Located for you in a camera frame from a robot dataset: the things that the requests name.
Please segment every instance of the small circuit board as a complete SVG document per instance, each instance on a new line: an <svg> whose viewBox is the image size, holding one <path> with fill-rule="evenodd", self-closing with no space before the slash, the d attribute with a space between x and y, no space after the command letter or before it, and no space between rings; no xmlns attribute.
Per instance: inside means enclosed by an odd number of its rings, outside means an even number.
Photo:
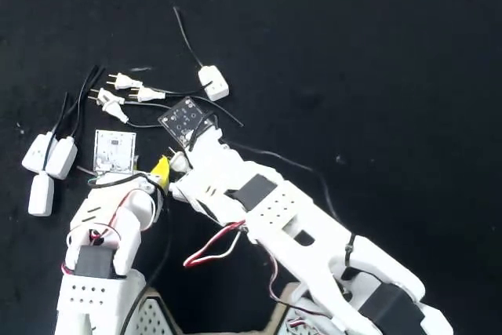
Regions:
<svg viewBox="0 0 502 335"><path fill-rule="evenodd" d="M136 134L97 129L93 168L98 173L132 173Z"/></svg>
<svg viewBox="0 0 502 335"><path fill-rule="evenodd" d="M186 148L190 143L191 134L205 115L190 97L185 97L158 121L181 147ZM204 133L212 125L213 122L206 119L204 124L199 126L197 134Z"/></svg>

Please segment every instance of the black strap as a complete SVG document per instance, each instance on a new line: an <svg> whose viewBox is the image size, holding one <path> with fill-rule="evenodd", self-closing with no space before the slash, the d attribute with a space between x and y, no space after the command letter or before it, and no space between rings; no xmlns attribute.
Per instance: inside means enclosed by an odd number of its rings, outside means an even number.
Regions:
<svg viewBox="0 0 502 335"><path fill-rule="evenodd" d="M349 239L348 244L345 245L345 267L349 267L349 261L351 259L351 254L354 251L354 241L356 235L351 233L351 239Z"/></svg>

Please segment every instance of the yellow object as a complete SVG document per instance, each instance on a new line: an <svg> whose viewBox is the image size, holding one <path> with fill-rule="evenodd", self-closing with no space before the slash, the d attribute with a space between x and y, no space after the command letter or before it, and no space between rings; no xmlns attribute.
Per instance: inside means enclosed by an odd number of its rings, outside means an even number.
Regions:
<svg viewBox="0 0 502 335"><path fill-rule="evenodd" d="M163 155L150 173L160 176L159 184L166 189L169 184L169 160L167 157Z"/></svg>

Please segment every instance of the red and white wire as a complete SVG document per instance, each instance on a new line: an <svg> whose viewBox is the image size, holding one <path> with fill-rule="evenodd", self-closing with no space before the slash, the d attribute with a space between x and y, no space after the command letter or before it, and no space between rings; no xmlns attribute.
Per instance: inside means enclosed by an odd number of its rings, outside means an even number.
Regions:
<svg viewBox="0 0 502 335"><path fill-rule="evenodd" d="M183 266L186 268L189 267L194 267L199 264L203 264L205 262L211 261L211 260L216 260L216 259L223 259L225 257L228 257L232 251L234 251L235 245L237 245L237 241L241 236L240 230L238 231L237 235L234 238L234 241L228 248L228 250L222 254L219 255L208 255L206 257L201 257L201 255L218 239L220 239L223 235L226 235L229 231L233 231L235 229L239 229L243 224L245 223L245 220L239 221L237 223L232 223L229 224L223 228L221 228L211 239L198 251L190 255L184 262Z"/></svg>

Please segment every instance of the circuit board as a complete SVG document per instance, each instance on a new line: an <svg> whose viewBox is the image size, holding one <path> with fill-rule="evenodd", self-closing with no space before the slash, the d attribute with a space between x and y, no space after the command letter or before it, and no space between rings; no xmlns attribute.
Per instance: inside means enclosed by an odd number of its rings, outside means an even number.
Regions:
<svg viewBox="0 0 502 335"><path fill-rule="evenodd" d="M192 132L205 115L190 97L185 97L158 121L181 147L186 148L190 143ZM197 134L204 133L212 125L213 122L206 119L204 124L199 126Z"/></svg>

